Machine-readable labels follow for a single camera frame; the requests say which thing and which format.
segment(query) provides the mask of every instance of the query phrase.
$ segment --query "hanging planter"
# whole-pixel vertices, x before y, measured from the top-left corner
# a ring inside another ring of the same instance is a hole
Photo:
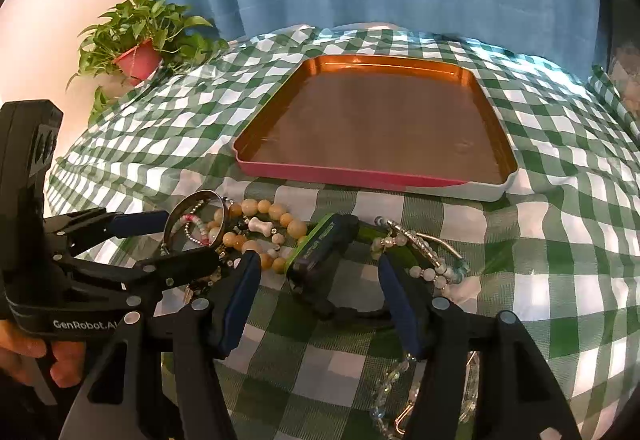
[[[165,0],[126,0],[116,4],[100,16],[108,18],[106,22],[80,32],[86,36],[80,44],[78,73],[66,87],[80,74],[96,76],[119,71],[137,86],[159,65],[177,73],[217,57],[228,44],[224,39],[207,39],[197,32],[187,34],[186,29],[193,26],[212,26],[204,17],[185,16],[188,9]],[[99,111],[94,105],[90,120],[95,120]]]

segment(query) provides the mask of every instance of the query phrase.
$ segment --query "green and white checkered tablecloth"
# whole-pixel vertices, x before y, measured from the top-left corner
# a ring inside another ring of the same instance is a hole
[[[484,203],[242,174],[234,136],[304,58],[346,52],[472,70],[520,165],[507,193]],[[145,87],[109,108],[54,167],[47,192],[54,213],[94,205],[169,210],[210,188],[279,201],[311,221],[329,211],[367,221],[383,214],[462,252],[471,273],[451,296],[467,311],[513,309],[526,321],[584,438],[608,427],[638,383],[639,132],[602,70],[583,85],[542,58],[478,41],[306,26],[251,39],[186,76]],[[89,256],[130,266],[157,242],[113,239]],[[350,249],[332,289],[336,302],[380,297],[367,258],[366,247]],[[318,322],[268,271],[241,343],[218,373],[240,439],[377,439],[371,393],[401,354],[391,330],[345,332]],[[410,379],[392,399],[396,409]]]

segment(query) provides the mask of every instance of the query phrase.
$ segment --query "flower pot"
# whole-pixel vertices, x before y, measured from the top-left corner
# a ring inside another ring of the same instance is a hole
[[[155,71],[161,60],[162,57],[156,52],[151,39],[147,39],[124,52],[120,57],[114,58],[113,64],[116,64],[122,73],[129,77],[131,84],[137,86]]]

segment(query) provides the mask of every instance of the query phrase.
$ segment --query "tray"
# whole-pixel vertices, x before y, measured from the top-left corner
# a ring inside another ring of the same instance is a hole
[[[518,168],[470,71],[386,55],[303,61],[233,149],[251,176],[484,201]]]

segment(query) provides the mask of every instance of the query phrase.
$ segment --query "white wall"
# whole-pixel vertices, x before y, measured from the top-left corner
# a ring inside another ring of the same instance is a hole
[[[54,156],[86,129],[98,81],[80,77],[78,32],[123,0],[5,0],[0,7],[0,100],[48,98],[65,114]]]

